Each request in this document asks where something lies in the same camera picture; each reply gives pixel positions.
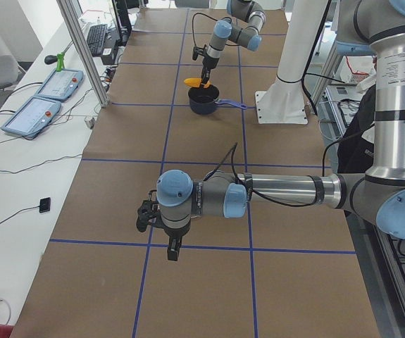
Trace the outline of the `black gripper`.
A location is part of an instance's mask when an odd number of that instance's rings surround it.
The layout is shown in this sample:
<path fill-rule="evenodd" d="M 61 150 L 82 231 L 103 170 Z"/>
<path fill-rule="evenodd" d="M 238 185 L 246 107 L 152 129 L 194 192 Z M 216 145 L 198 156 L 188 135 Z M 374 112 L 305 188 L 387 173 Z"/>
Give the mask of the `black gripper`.
<path fill-rule="evenodd" d="M 203 69 L 201 72 L 201 82 L 199 87 L 207 88 L 211 85 L 211 70 L 217 66 L 219 61 L 219 50 L 214 49 L 210 45 L 204 45 L 203 47 L 193 46 L 192 59 L 195 61 L 197 60 L 198 56 L 201 56 L 203 58 Z"/>
<path fill-rule="evenodd" d="M 157 200 L 153 200 L 155 189 L 150 190 L 146 200 L 137 209 L 136 227 L 139 232 L 145 232 L 148 226 L 162 229 L 168 236 L 167 258 L 169 261 L 178 261 L 182 238 L 189 232 L 190 222 L 185 226 L 174 229 L 165 225 Z"/>

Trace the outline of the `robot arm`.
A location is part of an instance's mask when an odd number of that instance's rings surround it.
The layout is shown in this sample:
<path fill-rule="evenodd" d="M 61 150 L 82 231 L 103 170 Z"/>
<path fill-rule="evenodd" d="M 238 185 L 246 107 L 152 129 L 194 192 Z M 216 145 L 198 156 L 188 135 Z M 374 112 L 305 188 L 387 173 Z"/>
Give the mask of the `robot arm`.
<path fill-rule="evenodd" d="M 338 37 L 348 50 L 377 58 L 374 158 L 364 173 L 322 176 L 211 171 L 194 181 L 181 170 L 163 173 L 138 208 L 137 229 L 161 228 L 176 261 L 192 218 L 240 218 L 258 196 L 289 207 L 327 204 L 405 239 L 405 1 L 343 1 Z"/>
<path fill-rule="evenodd" d="M 228 1 L 229 17 L 217 20 L 208 45 L 194 45 L 192 58 L 203 58 L 202 71 L 196 87 L 208 87 L 210 73 L 218 65 L 227 44 L 232 42 L 250 51 L 256 51 L 261 44 L 260 31 L 266 23 L 266 15 L 260 4 L 255 1 Z"/>

